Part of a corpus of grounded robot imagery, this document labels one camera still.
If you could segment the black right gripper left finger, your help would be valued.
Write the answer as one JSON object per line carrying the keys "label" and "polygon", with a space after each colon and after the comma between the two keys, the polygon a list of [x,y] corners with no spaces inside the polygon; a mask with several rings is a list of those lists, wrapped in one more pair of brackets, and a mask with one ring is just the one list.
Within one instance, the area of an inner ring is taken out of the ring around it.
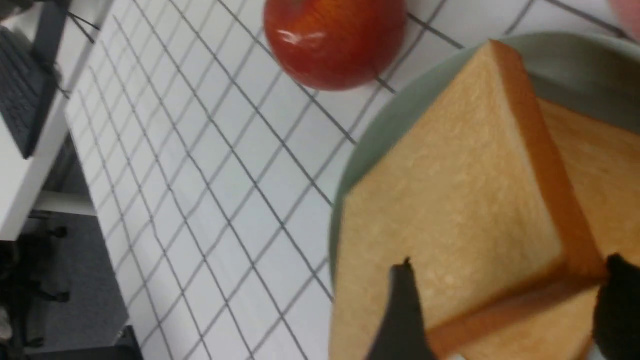
{"label": "black right gripper left finger", "polygon": [[368,360],[435,360],[426,339],[425,319],[409,258],[389,271],[389,286],[381,324],[370,346]]}

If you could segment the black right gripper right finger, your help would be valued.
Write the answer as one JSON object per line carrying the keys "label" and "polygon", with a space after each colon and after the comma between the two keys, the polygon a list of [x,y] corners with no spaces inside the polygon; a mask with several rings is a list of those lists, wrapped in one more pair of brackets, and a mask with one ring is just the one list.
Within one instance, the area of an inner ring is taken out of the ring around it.
{"label": "black right gripper right finger", "polygon": [[619,253],[606,258],[609,277],[598,291],[593,340],[607,360],[640,358],[640,269]]}

